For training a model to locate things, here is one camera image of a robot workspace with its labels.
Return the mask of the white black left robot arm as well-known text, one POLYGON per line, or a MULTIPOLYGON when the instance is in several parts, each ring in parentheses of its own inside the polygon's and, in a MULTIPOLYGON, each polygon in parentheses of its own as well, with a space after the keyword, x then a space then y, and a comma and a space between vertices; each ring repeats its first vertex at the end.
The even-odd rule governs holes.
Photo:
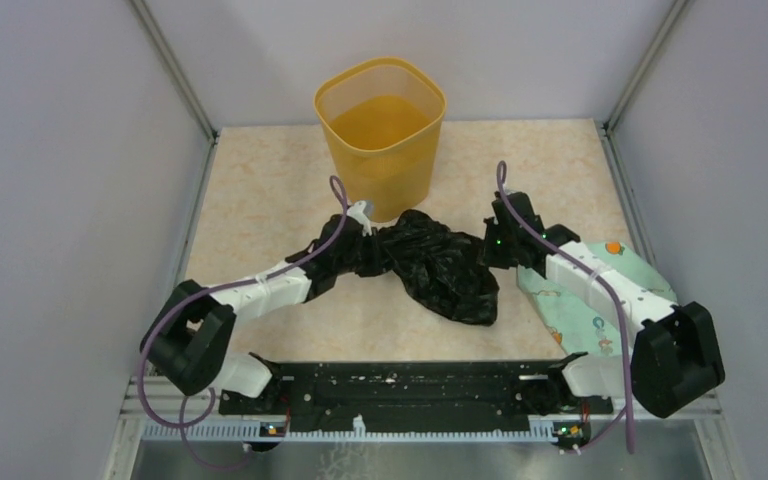
POLYGON ((339 276, 356 269, 352 256, 372 235, 367 215, 352 210, 333 216, 307 249, 269 270, 222 286, 180 283, 143 337, 141 352, 186 396, 224 390, 242 395, 257 413, 274 410, 281 397, 273 380, 277 369, 230 350, 234 330, 332 289, 339 276))

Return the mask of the yellow ribbed trash bin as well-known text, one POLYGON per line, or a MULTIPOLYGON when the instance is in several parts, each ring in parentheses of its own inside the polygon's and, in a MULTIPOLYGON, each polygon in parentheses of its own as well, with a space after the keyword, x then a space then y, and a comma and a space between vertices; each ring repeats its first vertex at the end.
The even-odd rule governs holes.
POLYGON ((397 57, 378 57, 327 80, 313 99, 338 176, 351 201, 385 223, 428 195, 442 121, 443 90, 397 57))

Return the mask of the black plastic trash bag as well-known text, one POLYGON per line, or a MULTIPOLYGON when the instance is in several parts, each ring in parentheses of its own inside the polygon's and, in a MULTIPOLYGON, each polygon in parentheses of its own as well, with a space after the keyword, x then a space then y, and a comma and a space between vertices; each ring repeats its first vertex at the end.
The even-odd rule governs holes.
POLYGON ((341 275, 377 277, 392 272, 409 297, 447 320, 473 326, 496 322, 499 285, 483 264, 482 239, 409 209, 394 225, 373 228, 373 246, 364 255, 339 255, 338 235, 324 252, 302 262, 326 243, 340 219, 339 214, 332 216, 306 249, 285 258, 311 280, 307 301, 332 289, 341 275))

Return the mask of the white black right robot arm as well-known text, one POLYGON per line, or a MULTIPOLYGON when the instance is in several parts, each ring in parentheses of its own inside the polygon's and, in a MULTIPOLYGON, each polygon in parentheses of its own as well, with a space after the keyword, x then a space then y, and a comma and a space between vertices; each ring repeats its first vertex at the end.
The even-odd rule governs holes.
POLYGON ((711 313, 653 288, 653 271, 619 242, 585 244, 546 227, 523 192, 498 192, 486 219, 488 266, 514 268, 567 353, 546 385, 549 404, 572 412, 586 397, 632 398, 667 418, 726 379, 711 313))

